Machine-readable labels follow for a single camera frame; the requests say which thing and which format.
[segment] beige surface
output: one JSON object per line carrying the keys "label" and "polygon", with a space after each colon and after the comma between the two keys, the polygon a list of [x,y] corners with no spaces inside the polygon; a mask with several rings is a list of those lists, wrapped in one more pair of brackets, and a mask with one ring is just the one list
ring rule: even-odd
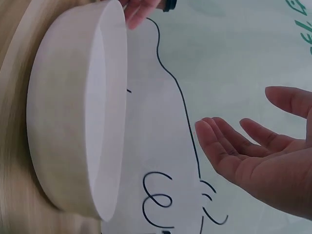
{"label": "beige surface", "polygon": [[29,75],[44,33],[62,12],[90,1],[0,0],[1,234],[100,233],[99,221],[65,214],[44,195],[29,154],[25,115]]}

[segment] black marker drawing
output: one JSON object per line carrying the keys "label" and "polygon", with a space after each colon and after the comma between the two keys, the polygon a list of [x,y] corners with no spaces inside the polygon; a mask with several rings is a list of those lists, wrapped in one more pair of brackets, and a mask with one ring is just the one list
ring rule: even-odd
{"label": "black marker drawing", "polygon": [[[201,180],[201,173],[200,173],[200,166],[199,166],[199,159],[198,159],[198,154],[197,154],[197,150],[196,150],[196,146],[195,146],[195,141],[194,141],[194,137],[193,137],[193,134],[192,134],[192,129],[191,129],[191,125],[190,125],[190,120],[189,120],[189,116],[188,116],[188,112],[187,112],[187,108],[186,108],[186,103],[185,103],[185,99],[184,99],[184,95],[183,95],[183,92],[181,90],[181,87],[177,81],[177,79],[174,77],[174,75],[168,71],[168,69],[165,68],[165,66],[162,64],[161,60],[160,60],[160,57],[159,57],[159,43],[160,43],[160,30],[159,30],[159,26],[157,25],[156,22],[154,22],[152,19],[150,18],[147,18],[148,20],[150,20],[152,23],[155,24],[156,28],[157,28],[157,31],[158,31],[158,42],[157,42],[157,47],[156,47],[156,55],[157,55],[157,59],[158,59],[158,62],[159,64],[161,65],[161,67],[174,79],[178,89],[179,89],[179,92],[181,94],[181,98],[182,98],[182,101],[183,101],[183,105],[184,105],[184,110],[185,110],[185,115],[186,115],[186,119],[187,119],[187,123],[188,123],[188,128],[189,128],[189,131],[190,131],[190,136],[191,136],[191,139],[192,139],[192,144],[193,144],[193,148],[194,148],[194,154],[195,154],[195,157],[196,157],[196,162],[197,162],[197,170],[198,170],[198,179],[200,180],[201,183],[207,185],[212,191],[213,193],[216,194],[216,190],[214,189],[214,187],[209,184],[208,182],[204,181],[204,180]],[[147,197],[144,199],[143,203],[142,203],[142,212],[143,212],[143,215],[146,219],[146,221],[148,223],[150,223],[151,225],[155,226],[155,227],[158,227],[158,228],[162,228],[162,229],[174,229],[175,227],[174,226],[169,226],[169,227],[165,227],[165,226],[162,226],[161,224],[155,224],[153,223],[149,218],[148,216],[146,215],[146,211],[145,211],[145,203],[147,200],[151,199],[156,205],[162,207],[162,208],[169,208],[172,203],[174,202],[173,199],[166,195],[166,194],[153,194],[151,195],[147,189],[147,185],[146,185],[146,178],[148,176],[151,176],[151,175],[162,175],[164,176],[165,178],[169,179],[169,180],[173,180],[169,175],[163,173],[163,172],[148,172],[144,178],[143,178],[143,188],[144,188],[144,191],[147,195]],[[206,193],[202,193],[202,196],[208,198],[210,201],[212,201],[212,198],[211,196],[209,196],[208,194]],[[158,202],[157,198],[159,197],[165,197],[168,199],[168,204],[161,204],[160,202]],[[224,225],[227,220],[228,220],[228,215],[226,215],[225,219],[222,221],[222,222],[218,222],[216,221],[209,213],[208,211],[206,210],[205,207],[202,207],[203,209],[203,212],[204,214],[216,225]],[[200,233],[199,234],[202,234],[202,230],[203,230],[203,224],[204,224],[204,215],[201,217],[201,226],[200,226]],[[166,230],[163,230],[162,231],[163,234],[171,234],[170,231],[166,231]]]}

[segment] hand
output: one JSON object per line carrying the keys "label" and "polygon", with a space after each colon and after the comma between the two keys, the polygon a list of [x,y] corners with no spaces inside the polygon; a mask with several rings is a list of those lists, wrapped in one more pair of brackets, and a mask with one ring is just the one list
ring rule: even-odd
{"label": "hand", "polygon": [[135,29],[158,6],[161,0],[119,0],[125,7],[126,23]]}
{"label": "hand", "polygon": [[241,120],[257,145],[226,121],[205,118],[195,124],[200,146],[216,172],[231,183],[272,207],[312,220],[312,93],[268,87],[266,96],[276,107],[307,119],[306,140]]}

